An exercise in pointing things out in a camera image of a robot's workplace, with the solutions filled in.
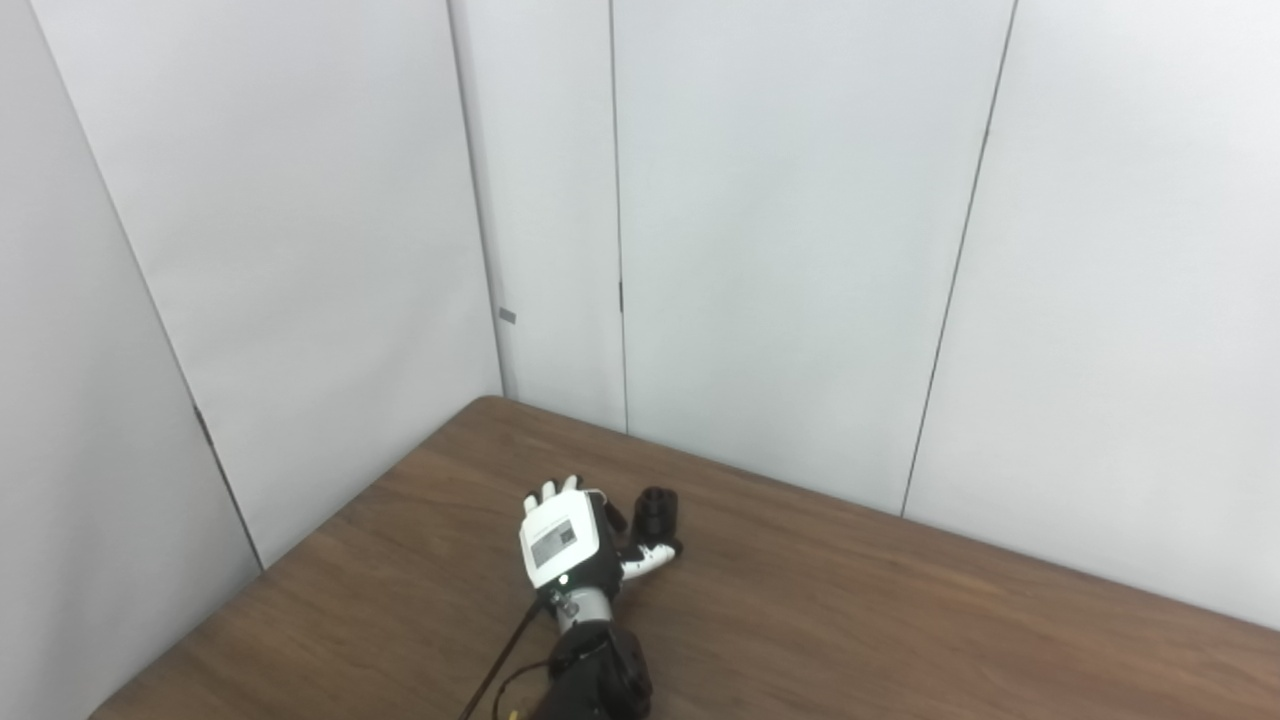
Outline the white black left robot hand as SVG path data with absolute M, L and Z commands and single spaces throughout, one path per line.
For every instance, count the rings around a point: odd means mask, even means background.
M 570 475 L 548 480 L 524 498 L 518 542 L 530 585 L 552 606 L 584 589 L 613 600 L 625 583 L 684 552 L 677 529 L 673 489 L 644 489 L 626 519 L 603 489 Z

